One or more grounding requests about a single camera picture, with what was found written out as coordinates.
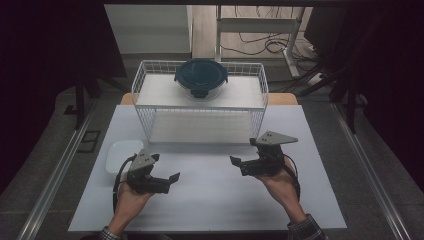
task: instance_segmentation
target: cable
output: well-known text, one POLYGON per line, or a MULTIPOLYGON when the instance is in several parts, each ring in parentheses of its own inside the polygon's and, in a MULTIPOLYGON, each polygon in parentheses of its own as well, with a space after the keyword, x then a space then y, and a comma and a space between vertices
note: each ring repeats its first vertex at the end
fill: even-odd
POLYGON ((275 18, 278 18, 278 12, 280 11, 280 7, 277 8, 277 13, 275 14, 275 18))
POLYGON ((284 156, 285 157, 287 157, 291 162, 292 162, 292 164, 293 164, 293 167, 294 167, 294 173, 296 174, 296 177, 298 177, 299 176, 299 174, 297 173, 297 167, 296 167, 296 163, 294 163, 294 161, 293 161, 293 159, 289 156, 289 155, 287 155, 287 154, 284 154, 284 156))
POLYGON ((309 71, 311 71, 312 69, 313 69, 313 67, 311 67, 311 68, 309 68, 309 69, 307 69, 307 68, 304 68, 304 67, 302 67, 299 63, 301 63, 301 62, 316 62, 316 61, 312 61, 312 60, 303 60, 303 59, 300 59, 300 60, 297 60, 296 61, 296 67, 298 67, 299 69, 302 69, 303 71, 305 71, 305 72, 309 72, 309 71))
POLYGON ((223 47, 222 45, 220 45, 220 46, 221 46, 221 48, 223 48, 223 49, 225 49, 225 50, 229 50, 229 51, 233 51, 233 52, 238 52, 238 53, 241 53, 241 54, 251 55, 251 56, 253 56, 253 55, 258 55, 259 53, 262 53, 262 52, 264 52, 264 51, 266 50, 266 48, 264 48, 264 49, 262 49, 261 51, 256 52, 256 53, 247 53, 247 52, 242 52, 242 51, 239 51, 239 50, 237 50, 237 49, 233 49, 233 48, 226 48, 226 47, 223 47))
POLYGON ((258 38, 258 39, 255 39, 255 40, 244 40, 244 39, 242 39, 242 37, 241 37, 241 35, 240 35, 240 40, 241 40, 242 42, 244 42, 244 43, 259 42, 259 41, 262 41, 262 40, 265 40, 265 39, 269 39, 270 37, 275 37, 275 36, 278 36, 278 35, 281 35, 281 34, 283 34, 283 33, 276 33, 276 34, 274 34, 274 35, 267 36, 267 37, 263 37, 263 38, 258 38))
POLYGON ((118 175, 116 175, 115 184, 113 185, 113 212, 115 212, 116 205, 118 203, 118 189, 121 183, 122 172, 124 171, 124 168, 127 165, 127 163, 134 161, 136 157, 137 157, 137 154, 125 160, 125 162, 122 164, 121 168, 119 169, 118 175))
POLYGON ((288 43, 288 40, 286 39, 281 39, 281 38, 268 39, 265 42, 265 48, 268 50, 268 52, 276 54, 276 53, 283 52, 287 48, 287 43, 288 43), (278 45, 279 50, 273 51, 269 49, 269 46, 271 45, 278 45))
POLYGON ((240 11, 238 10, 238 6, 234 6, 234 13, 236 14, 236 17, 238 17, 238 15, 237 15, 237 13, 240 15, 240 17, 241 17, 241 13, 240 13, 240 11))
POLYGON ((265 18, 268 16, 268 14, 269 14, 270 12, 274 12, 274 7, 271 7, 271 9, 270 9, 270 10, 266 13, 265 18))
POLYGON ((261 17, 261 13, 259 12, 259 6, 256 6, 256 15, 258 15, 258 17, 261 17))
POLYGON ((296 81, 293 82, 292 84, 290 84, 289 86, 276 89, 273 92, 293 92, 297 87, 309 82, 312 79, 312 77, 314 76, 314 73, 317 73, 321 69, 322 69, 322 65, 320 63, 318 63, 310 71, 306 72, 300 78, 296 79, 296 81))

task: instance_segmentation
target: white wire rack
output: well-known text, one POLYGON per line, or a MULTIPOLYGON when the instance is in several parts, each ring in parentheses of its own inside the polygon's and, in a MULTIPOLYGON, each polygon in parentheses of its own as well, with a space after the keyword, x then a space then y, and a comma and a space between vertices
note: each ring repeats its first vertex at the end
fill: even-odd
POLYGON ((210 101, 195 101, 174 81, 183 61, 142 61, 132 99, 150 142, 247 144, 256 138, 268 103, 259 63, 223 62, 228 83, 210 101))

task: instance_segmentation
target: black cable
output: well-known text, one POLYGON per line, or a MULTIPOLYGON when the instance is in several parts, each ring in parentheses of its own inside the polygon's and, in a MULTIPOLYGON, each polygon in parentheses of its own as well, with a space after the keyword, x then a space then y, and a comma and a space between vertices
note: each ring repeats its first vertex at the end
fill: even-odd
POLYGON ((280 52, 283 52, 287 48, 287 42, 288 42, 288 40, 281 39, 281 38, 268 39, 265 42, 265 48, 270 53, 280 53, 280 52), (278 45, 280 48, 277 51, 273 51, 273 50, 269 49, 269 46, 271 46, 271 45, 278 45))
POLYGON ((244 40, 242 37, 241 37, 241 35, 240 35, 240 40, 242 41, 242 42, 244 42, 244 43, 252 43, 252 42, 259 42, 259 41, 262 41, 262 40, 265 40, 265 39, 269 39, 270 37, 275 37, 275 36, 278 36, 278 35, 281 35, 282 33, 276 33, 276 34, 274 34, 274 35, 271 35, 271 36, 267 36, 267 37, 263 37, 263 38, 258 38, 258 39, 255 39, 255 40, 244 40))
POLYGON ((280 7, 277 8, 277 13, 275 14, 275 18, 278 18, 278 12, 280 11, 280 7))
POLYGON ((290 92, 293 92, 300 85, 309 82, 311 80, 311 78, 313 77, 313 74, 315 72, 319 71, 320 69, 322 69, 322 65, 320 63, 318 63, 310 71, 303 74, 300 78, 295 79, 296 81, 293 82, 292 84, 290 84, 289 86, 284 87, 284 88, 280 88, 280 89, 276 89, 276 90, 274 90, 274 92, 280 92, 280 91, 281 92, 288 92, 289 89, 291 89, 290 92))
POLYGON ((298 67, 299 69, 302 69, 302 70, 303 70, 303 71, 305 71, 305 72, 309 72, 309 71, 311 71, 311 70, 313 69, 313 67, 311 67, 311 68, 309 68, 309 69, 302 67, 302 66, 299 64, 299 63, 301 63, 301 62, 310 62, 310 60, 302 60, 302 59, 297 60, 297 61, 296 61, 296 67, 298 67))
POLYGON ((310 57, 303 56, 296 44, 294 45, 294 47, 296 48, 296 50, 297 50, 298 53, 292 52, 293 59, 295 59, 295 60, 301 60, 301 61, 318 62, 318 58, 310 58, 310 57))
POLYGON ((292 162, 293 167, 294 167, 294 171, 295 171, 295 174, 296 174, 296 177, 299 176, 299 174, 297 173, 296 163, 294 163, 293 159, 289 155, 284 154, 284 156, 287 157, 292 162))
POLYGON ((245 55, 251 55, 251 56, 258 55, 259 53, 262 53, 262 52, 264 52, 266 50, 266 48, 264 48, 263 50, 261 50, 259 52, 256 52, 256 53, 247 53, 247 52, 242 52, 242 51, 239 51, 239 50, 233 49, 233 48, 226 48, 226 47, 223 47, 222 45, 221 45, 221 48, 223 48, 225 50, 229 50, 229 51, 233 51, 233 52, 238 52, 238 53, 241 53, 241 54, 245 54, 245 55))
POLYGON ((121 168, 119 169, 118 175, 116 175, 115 184, 113 185, 113 196, 112 196, 113 212, 115 212, 116 205, 118 204, 118 189, 119 189, 119 184, 121 183, 122 171, 124 171, 124 168, 127 165, 127 163, 134 161, 136 157, 137 157, 137 154, 134 154, 134 156, 129 157, 127 160, 125 160, 125 162, 122 164, 121 168))
POLYGON ((290 18, 293 18, 293 9, 294 9, 294 7, 292 7, 292 11, 290 13, 290 18))
POLYGON ((271 9, 266 13, 266 15, 265 15, 265 18, 268 16, 268 14, 270 13, 270 12, 273 12, 274 11, 274 7, 271 7, 271 9))
POLYGON ((238 10, 238 6, 234 6, 234 13, 235 13, 236 17, 238 17, 238 15, 240 15, 240 17, 242 17, 240 11, 238 10))

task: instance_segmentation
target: white paper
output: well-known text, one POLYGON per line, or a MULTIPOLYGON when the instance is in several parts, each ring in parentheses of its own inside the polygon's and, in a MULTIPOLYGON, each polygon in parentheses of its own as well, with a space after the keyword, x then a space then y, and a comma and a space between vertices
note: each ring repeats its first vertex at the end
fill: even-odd
MULTIPOLYGON (((282 145, 296 162, 301 204, 322 228, 346 228, 301 106, 268 106, 260 135, 270 130, 299 139, 282 145)), ((160 153, 152 176, 181 172, 169 194, 156 194, 127 231, 203 232, 285 230, 283 208, 253 177, 241 176, 229 156, 256 159, 251 146, 147 144, 134 106, 117 106, 69 231, 99 231, 112 218, 113 180, 105 171, 115 141, 142 139, 160 153)))

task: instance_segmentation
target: gray floor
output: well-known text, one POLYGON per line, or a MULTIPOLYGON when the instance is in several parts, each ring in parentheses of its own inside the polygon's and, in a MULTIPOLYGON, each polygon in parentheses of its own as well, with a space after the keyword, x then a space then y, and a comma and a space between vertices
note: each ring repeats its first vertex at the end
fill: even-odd
MULTIPOLYGON (((140 59, 177 59, 189 56, 149 55, 124 56, 129 79, 135 74, 140 59)), ((239 60, 238 57, 227 60, 239 60)), ((282 91, 293 83, 283 60, 257 59, 266 69, 271 91, 282 91)), ((118 79, 130 86, 131 80, 118 79)), ((123 93, 99 81, 103 94, 98 99, 95 114, 87 131, 99 131, 98 144, 92 153, 76 153, 60 188, 38 231, 36 239, 79 239, 84 234, 67 232, 79 199, 84 191, 101 142, 106 134, 114 108, 123 93)), ((307 85, 299 86, 296 91, 307 85)), ((328 101, 331 86, 307 97, 299 98, 318 151, 326 168, 332 188, 347 223, 347 229, 326 229, 332 239, 395 239, 374 193, 364 177, 345 133, 328 101)), ((69 89, 59 94, 56 110, 26 163, 6 191, 0 196, 0 239, 16 239, 47 179, 73 134, 74 115, 64 115, 68 105, 73 105, 75 94, 69 89)), ((357 137, 374 166, 378 177, 406 223, 411 239, 424 239, 424 195, 403 168, 399 160, 370 126, 362 109, 355 119, 357 137)), ((91 146, 80 144, 80 150, 91 146)))

